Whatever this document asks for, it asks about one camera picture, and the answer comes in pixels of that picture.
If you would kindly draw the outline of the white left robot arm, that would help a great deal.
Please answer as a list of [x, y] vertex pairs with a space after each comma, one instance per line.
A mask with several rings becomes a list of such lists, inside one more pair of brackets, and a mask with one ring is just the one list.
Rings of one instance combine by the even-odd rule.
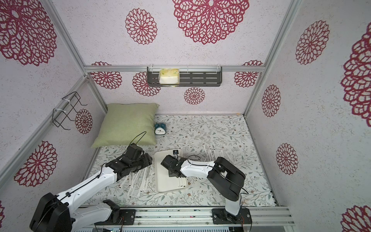
[[147, 168], [152, 160], [141, 147], [132, 143], [121, 156], [104, 163], [94, 176], [59, 194], [44, 195], [36, 207], [30, 229], [34, 232], [74, 232], [95, 223], [122, 223], [120, 207], [111, 200], [88, 208], [81, 208], [81, 205], [107, 186]]

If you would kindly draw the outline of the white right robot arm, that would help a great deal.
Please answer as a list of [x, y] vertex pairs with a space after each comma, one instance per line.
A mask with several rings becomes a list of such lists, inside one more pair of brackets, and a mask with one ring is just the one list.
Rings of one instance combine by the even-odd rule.
[[161, 165], [170, 177], [197, 177], [207, 179], [226, 199], [225, 212], [237, 216], [241, 210], [241, 191], [244, 191], [246, 175], [223, 157], [214, 161], [201, 162], [167, 155]]

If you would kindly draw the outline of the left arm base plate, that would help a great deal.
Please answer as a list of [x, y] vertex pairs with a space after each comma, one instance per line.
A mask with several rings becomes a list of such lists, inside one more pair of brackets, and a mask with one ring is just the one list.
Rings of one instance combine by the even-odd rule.
[[135, 209], [113, 210], [106, 221], [97, 222], [95, 225], [133, 225], [135, 215]]

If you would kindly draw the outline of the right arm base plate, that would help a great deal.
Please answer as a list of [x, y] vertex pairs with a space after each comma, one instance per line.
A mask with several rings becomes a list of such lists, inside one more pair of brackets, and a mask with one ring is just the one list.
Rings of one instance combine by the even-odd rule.
[[241, 208], [235, 216], [228, 213], [224, 208], [212, 209], [213, 224], [252, 224], [252, 216], [248, 208]]

